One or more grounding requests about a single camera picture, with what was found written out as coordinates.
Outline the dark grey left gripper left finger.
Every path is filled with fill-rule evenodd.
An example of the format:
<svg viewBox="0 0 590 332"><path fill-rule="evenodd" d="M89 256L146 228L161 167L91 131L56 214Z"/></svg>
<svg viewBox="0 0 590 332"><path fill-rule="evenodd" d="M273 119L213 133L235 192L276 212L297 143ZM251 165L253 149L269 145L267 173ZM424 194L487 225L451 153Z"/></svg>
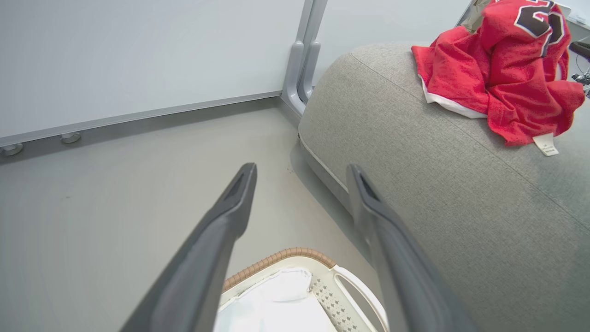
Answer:
<svg viewBox="0 0 590 332"><path fill-rule="evenodd" d="M212 332L236 241L251 213L257 166L240 167L127 319L123 332Z"/></svg>

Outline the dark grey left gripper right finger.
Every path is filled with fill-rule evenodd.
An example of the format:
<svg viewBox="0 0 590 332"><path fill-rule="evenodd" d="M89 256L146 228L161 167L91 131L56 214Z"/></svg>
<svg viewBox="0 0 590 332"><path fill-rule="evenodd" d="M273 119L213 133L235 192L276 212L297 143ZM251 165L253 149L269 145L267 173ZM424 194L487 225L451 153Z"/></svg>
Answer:
<svg viewBox="0 0 590 332"><path fill-rule="evenodd" d="M477 332L466 307L358 164L346 170L348 197L357 232L370 248L393 324L398 304L409 332Z"/></svg>

